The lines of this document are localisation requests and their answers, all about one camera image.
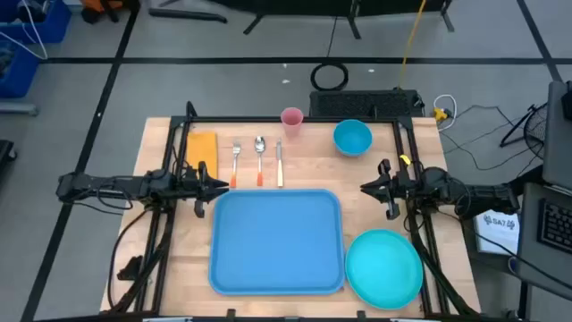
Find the pink plastic cup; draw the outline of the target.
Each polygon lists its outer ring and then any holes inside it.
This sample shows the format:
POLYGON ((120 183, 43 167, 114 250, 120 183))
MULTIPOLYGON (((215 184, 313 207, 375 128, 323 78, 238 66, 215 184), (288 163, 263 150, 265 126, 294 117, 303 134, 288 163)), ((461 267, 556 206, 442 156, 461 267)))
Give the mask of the pink plastic cup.
POLYGON ((287 107, 281 113, 282 127, 288 137, 299 134, 304 114, 296 107, 287 107))

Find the teal round plate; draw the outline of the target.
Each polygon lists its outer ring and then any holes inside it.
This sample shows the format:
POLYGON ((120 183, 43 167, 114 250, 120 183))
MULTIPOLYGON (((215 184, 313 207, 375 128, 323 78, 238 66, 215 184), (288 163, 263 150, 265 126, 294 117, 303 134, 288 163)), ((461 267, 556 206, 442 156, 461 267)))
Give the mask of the teal round plate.
POLYGON ((384 310, 407 307, 424 281, 423 265, 411 242, 386 229, 368 230, 352 241, 345 271, 354 293, 384 310))

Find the blue plastic bin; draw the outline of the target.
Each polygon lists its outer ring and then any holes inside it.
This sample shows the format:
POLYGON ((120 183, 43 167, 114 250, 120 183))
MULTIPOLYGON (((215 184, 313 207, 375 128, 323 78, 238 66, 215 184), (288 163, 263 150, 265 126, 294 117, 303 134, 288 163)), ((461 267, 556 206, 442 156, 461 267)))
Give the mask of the blue plastic bin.
POLYGON ((9 40, 0 40, 0 98, 24 97, 39 60, 9 40))
POLYGON ((22 20, 29 18, 22 0, 0 0, 0 32, 26 45, 38 43, 39 38, 44 44, 61 43, 72 13, 63 0, 26 0, 32 15, 44 2, 44 20, 31 24, 22 20))

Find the black table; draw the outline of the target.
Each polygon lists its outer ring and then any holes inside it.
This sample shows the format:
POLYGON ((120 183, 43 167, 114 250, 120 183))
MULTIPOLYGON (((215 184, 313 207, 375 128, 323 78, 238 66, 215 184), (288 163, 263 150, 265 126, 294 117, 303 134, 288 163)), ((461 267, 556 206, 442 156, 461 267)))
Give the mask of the black table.
POLYGON ((423 11, 436 12, 444 19, 449 32, 454 27, 448 16, 452 0, 209 0, 233 10, 253 13, 256 18, 244 30, 248 35, 265 17, 278 16, 330 16, 345 18, 355 39, 361 39, 356 25, 357 17, 403 14, 416 12, 423 1, 423 11))

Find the black keyboard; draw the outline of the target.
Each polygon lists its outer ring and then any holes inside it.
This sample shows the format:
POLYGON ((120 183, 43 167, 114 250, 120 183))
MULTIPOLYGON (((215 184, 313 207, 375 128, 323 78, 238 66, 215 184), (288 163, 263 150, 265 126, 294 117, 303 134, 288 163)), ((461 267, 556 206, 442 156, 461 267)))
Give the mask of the black keyboard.
POLYGON ((316 117, 373 117, 424 115, 425 103, 416 90, 314 91, 309 114, 316 117))

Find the grey laptop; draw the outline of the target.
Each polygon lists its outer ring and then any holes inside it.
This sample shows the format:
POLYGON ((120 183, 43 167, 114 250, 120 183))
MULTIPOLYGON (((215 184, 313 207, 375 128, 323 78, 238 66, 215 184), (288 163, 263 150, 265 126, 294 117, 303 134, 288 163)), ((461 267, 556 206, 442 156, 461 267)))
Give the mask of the grey laptop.
POLYGON ((549 86, 540 178, 524 185, 516 272, 572 301, 572 80, 549 86))

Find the yellow cloth napkin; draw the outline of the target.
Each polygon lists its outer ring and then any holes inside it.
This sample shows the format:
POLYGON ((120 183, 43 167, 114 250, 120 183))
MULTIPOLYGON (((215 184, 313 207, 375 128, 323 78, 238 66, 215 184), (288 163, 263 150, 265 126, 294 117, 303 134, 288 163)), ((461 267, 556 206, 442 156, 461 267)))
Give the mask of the yellow cloth napkin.
POLYGON ((186 161, 194 169, 200 162, 206 163, 208 174, 218 178, 218 147, 217 136, 213 131, 190 131, 187 135, 186 161))

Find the blue plastic bowl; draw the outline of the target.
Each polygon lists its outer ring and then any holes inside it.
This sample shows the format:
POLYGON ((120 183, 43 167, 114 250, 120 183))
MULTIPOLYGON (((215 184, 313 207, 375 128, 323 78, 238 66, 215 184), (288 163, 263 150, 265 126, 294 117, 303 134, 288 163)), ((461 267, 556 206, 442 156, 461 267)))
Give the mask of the blue plastic bowl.
POLYGON ((332 133, 336 149, 347 157, 364 155, 373 144, 373 133, 369 127, 355 119, 338 123, 332 133))

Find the grey metal bar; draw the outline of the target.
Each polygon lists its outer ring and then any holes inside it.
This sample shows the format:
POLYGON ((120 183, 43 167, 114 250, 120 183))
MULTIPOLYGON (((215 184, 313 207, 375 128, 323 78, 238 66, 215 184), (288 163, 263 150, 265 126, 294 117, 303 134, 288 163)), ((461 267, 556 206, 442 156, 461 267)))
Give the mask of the grey metal bar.
POLYGON ((38 108, 28 103, 0 102, 0 114, 28 114, 38 115, 38 108))

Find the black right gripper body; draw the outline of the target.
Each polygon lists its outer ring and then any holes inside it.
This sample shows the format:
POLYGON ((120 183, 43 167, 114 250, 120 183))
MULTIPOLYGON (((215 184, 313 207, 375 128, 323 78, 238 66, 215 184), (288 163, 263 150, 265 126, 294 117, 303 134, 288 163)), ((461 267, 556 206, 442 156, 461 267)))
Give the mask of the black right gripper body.
POLYGON ((383 159, 378 165, 379 174, 384 176, 384 185, 379 188, 384 189, 384 200, 380 201, 387 204, 386 217, 388 220, 394 220, 400 216, 400 208, 395 199, 406 199, 416 187, 416 182, 408 174, 408 168, 415 163, 410 160, 411 164, 406 165, 402 159, 400 161, 405 165, 405 169, 399 170, 393 176, 390 176, 391 163, 389 159, 383 159))

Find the blue plastic tray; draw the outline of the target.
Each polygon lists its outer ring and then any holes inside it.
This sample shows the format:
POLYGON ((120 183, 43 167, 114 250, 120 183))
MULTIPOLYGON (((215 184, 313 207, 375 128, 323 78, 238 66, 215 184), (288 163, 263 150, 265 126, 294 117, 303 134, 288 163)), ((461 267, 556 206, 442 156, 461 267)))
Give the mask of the blue plastic tray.
POLYGON ((222 295, 322 295, 345 281, 341 204, 328 190, 230 191, 214 206, 208 279, 222 295))

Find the spoon with orange handle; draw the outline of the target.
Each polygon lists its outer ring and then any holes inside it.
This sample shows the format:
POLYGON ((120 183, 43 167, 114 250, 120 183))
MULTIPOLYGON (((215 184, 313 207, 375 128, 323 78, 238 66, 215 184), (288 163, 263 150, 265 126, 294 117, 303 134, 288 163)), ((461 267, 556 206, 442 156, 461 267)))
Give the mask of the spoon with orange handle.
POLYGON ((255 151, 257 153, 257 185, 262 187, 264 185, 263 176, 263 153, 265 152, 265 139, 262 136, 255 138, 255 151))

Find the white labelled box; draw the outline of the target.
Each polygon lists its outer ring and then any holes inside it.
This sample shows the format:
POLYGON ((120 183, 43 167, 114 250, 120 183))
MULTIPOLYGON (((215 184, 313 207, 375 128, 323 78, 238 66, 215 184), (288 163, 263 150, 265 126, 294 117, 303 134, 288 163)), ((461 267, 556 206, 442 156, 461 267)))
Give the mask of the white labelled box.
POLYGON ((520 223, 516 214, 487 210, 474 218, 476 248, 479 252, 509 255, 517 253, 520 223))

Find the fork with orange handle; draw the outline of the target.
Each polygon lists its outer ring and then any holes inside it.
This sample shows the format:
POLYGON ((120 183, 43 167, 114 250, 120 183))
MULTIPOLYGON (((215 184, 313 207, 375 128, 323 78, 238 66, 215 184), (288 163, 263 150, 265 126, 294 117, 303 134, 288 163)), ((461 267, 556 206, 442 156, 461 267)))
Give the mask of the fork with orange handle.
POLYGON ((238 157, 240 155, 240 151, 241 151, 241 145, 237 140, 235 140, 232 146, 233 161, 232 161, 231 182, 230 182, 231 188, 235 188, 237 186, 237 167, 238 167, 238 157))

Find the orange shop vacuum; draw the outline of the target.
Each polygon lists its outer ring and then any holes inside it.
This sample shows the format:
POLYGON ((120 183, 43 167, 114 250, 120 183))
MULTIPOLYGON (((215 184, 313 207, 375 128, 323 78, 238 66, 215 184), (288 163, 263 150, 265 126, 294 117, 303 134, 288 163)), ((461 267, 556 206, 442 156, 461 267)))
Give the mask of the orange shop vacuum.
POLYGON ((107 15, 112 22, 118 22, 117 11, 137 11, 139 0, 80 0, 82 3, 81 17, 83 21, 94 24, 107 15))

